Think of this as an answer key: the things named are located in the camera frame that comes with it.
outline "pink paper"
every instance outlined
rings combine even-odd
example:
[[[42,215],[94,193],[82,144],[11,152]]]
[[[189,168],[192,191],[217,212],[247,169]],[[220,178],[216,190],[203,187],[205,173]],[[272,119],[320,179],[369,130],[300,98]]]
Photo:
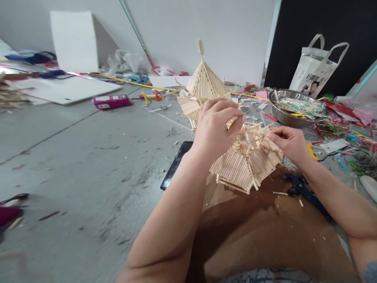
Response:
[[[364,127],[367,126],[373,119],[373,115],[370,113],[365,113],[358,109],[355,109],[352,112],[355,114],[356,117],[358,117],[361,120],[361,123],[357,124],[361,124]]]
[[[267,98],[267,91],[255,92],[255,96],[258,96],[258,97],[261,97],[261,98],[264,98],[264,99],[268,99]]]

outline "blue object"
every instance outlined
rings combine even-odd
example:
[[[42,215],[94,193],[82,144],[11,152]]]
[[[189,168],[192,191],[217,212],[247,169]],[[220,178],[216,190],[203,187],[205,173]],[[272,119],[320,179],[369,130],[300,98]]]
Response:
[[[144,85],[148,81],[148,76],[145,75],[145,74],[142,74],[140,77],[138,77],[138,76],[128,76],[127,79],[130,79],[134,83],[139,83],[139,84]]]
[[[56,55],[48,51],[42,51],[42,52],[22,51],[22,52],[19,52],[18,54],[9,54],[9,55],[5,55],[4,57],[11,61],[27,62],[31,65],[45,64],[45,63],[56,61]]]
[[[324,216],[331,217],[319,199],[305,186],[308,184],[304,176],[296,177],[291,173],[285,173],[284,179],[292,181],[292,188],[288,190],[287,194],[291,197],[302,195],[308,202],[310,202],[316,209],[318,209]]]
[[[348,171],[347,166],[346,166],[346,164],[344,163],[343,158],[340,156],[340,153],[337,154],[337,155],[335,155],[334,158],[340,160],[340,169],[342,169],[342,170],[344,171],[344,173],[346,173],[347,175],[349,175],[350,172]]]
[[[35,72],[34,74],[39,75],[42,79],[55,79],[60,75],[65,75],[63,70],[53,70],[48,72]]]
[[[357,141],[357,138],[355,136],[352,136],[352,135],[347,135],[347,138],[350,139],[352,142],[356,142]]]

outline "hand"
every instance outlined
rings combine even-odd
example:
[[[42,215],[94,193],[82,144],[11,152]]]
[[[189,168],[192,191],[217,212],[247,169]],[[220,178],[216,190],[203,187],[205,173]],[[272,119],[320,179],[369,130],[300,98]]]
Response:
[[[296,166],[305,164],[311,159],[304,133],[301,130],[282,126],[271,130],[267,137],[280,147],[285,156]]]
[[[190,152],[211,164],[226,153],[246,120],[238,107],[237,103],[225,97],[207,100],[199,110],[196,136]],[[238,119],[228,129],[227,122],[233,117]]]

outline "white shopping bag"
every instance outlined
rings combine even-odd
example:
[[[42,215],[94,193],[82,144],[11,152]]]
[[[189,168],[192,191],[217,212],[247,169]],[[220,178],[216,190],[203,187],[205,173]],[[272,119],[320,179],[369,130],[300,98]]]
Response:
[[[313,48],[313,44],[320,39],[321,49]],[[335,45],[330,51],[323,50],[325,39],[322,34],[317,34],[308,47],[303,47],[300,61],[293,76],[289,89],[303,92],[316,98],[323,86],[326,84],[335,69],[341,63],[346,54],[349,44],[342,42]],[[341,46],[346,46],[337,63],[329,60],[332,51]]]

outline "popsicle stick model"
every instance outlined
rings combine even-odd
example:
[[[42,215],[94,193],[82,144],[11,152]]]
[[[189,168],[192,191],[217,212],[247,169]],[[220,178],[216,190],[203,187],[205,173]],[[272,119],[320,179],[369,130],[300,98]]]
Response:
[[[203,59],[201,39],[198,39],[198,52],[201,62],[186,85],[189,95],[177,96],[182,108],[182,113],[177,114],[187,117],[193,130],[196,130],[203,102],[221,96],[231,100],[230,90]],[[250,194],[252,187],[259,190],[261,182],[276,169],[277,164],[281,164],[282,151],[266,138],[272,124],[266,127],[262,124],[244,123],[232,147],[213,163],[210,172],[216,175],[217,183]]]

